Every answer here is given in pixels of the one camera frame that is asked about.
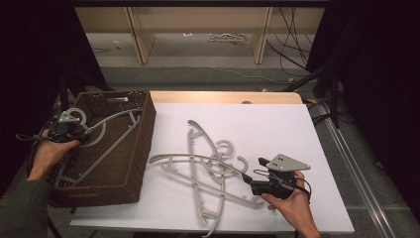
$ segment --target human hand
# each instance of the human hand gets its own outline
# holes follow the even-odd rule
[[[295,175],[296,184],[304,187],[303,173],[296,171]],[[308,196],[304,191],[295,189],[288,199],[278,199],[271,194],[263,193],[262,199],[269,203],[269,210],[279,210],[288,223],[304,237],[320,237],[309,207]]]
[[[46,179],[53,166],[56,165],[69,150],[77,147],[79,144],[80,142],[77,140],[67,143],[55,143],[49,140],[41,141],[34,157],[34,165],[28,176],[28,180]]]

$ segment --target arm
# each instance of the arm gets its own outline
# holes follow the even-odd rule
[[[47,237],[47,204],[53,187],[45,181],[53,166],[78,141],[41,142],[28,179],[20,183],[0,217],[0,237]]]
[[[298,178],[297,185],[304,187],[303,173],[296,171],[295,174]],[[290,225],[299,231],[305,238],[320,237],[305,192],[295,189],[293,194],[285,200],[264,193],[262,194],[262,199],[269,203],[269,210],[279,210]]]

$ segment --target tangled hangers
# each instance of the tangled hangers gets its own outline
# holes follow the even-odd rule
[[[223,160],[228,159],[229,156],[231,156],[234,151],[232,143],[226,140],[221,140],[221,141],[218,141],[217,143],[213,143],[213,141],[210,139],[207,133],[200,127],[200,125],[198,125],[198,123],[196,123],[193,120],[189,120],[188,124],[193,126],[196,129],[196,131],[194,131],[193,129],[189,130],[187,134],[188,153],[187,154],[156,155],[150,158],[149,163],[154,163],[162,159],[168,159],[167,162],[162,163],[160,167],[165,172],[168,172],[181,179],[187,180],[193,184],[199,219],[204,224],[207,224],[206,217],[212,217],[215,219],[208,234],[206,236],[203,236],[203,237],[210,237],[219,223],[219,219],[222,213],[225,199],[231,199],[242,205],[247,205],[251,207],[259,207],[263,205],[263,203],[256,202],[256,199],[257,199],[256,196],[254,196],[251,200],[247,200],[247,199],[235,196],[234,194],[231,194],[229,192],[226,192],[226,184],[225,184],[226,176],[240,175],[246,172],[249,166],[247,160],[245,160],[242,157],[238,157],[238,160],[244,164],[244,167],[241,170],[236,169],[231,164],[224,162]],[[204,137],[204,139],[207,141],[209,147],[212,150],[211,156],[207,157],[207,156],[194,154],[193,144],[194,144],[194,140],[197,139],[198,137]],[[224,152],[220,152],[218,148],[226,148],[226,150]],[[179,173],[172,166],[172,163],[174,160],[178,158],[185,158],[185,157],[189,158],[188,162],[191,166],[191,177],[188,177],[186,175]],[[203,166],[203,168],[205,168],[205,170],[208,172],[210,177],[216,183],[219,184],[219,187],[214,187],[212,185],[206,184],[197,179],[196,168],[195,168],[195,164],[197,160],[199,160],[200,162],[200,164],[198,165],[201,165]],[[212,193],[219,195],[219,206],[218,206],[217,211],[211,211],[211,210],[205,209],[202,206],[203,201],[201,200],[200,189],[206,189]]]

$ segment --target left hand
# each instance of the left hand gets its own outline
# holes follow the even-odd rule
[[[77,147],[79,141],[74,140],[66,143],[54,143],[49,140],[41,141],[37,154],[34,157],[34,165],[28,180],[46,179],[53,168],[64,155],[71,149]]]

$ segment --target right hand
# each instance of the right hand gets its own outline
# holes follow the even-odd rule
[[[296,184],[304,187],[305,176],[303,173],[296,171],[295,175],[297,178]],[[279,210],[290,225],[304,237],[320,237],[309,207],[308,196],[304,191],[295,189],[287,199],[278,199],[271,194],[263,193],[262,199],[269,203],[269,210]]]

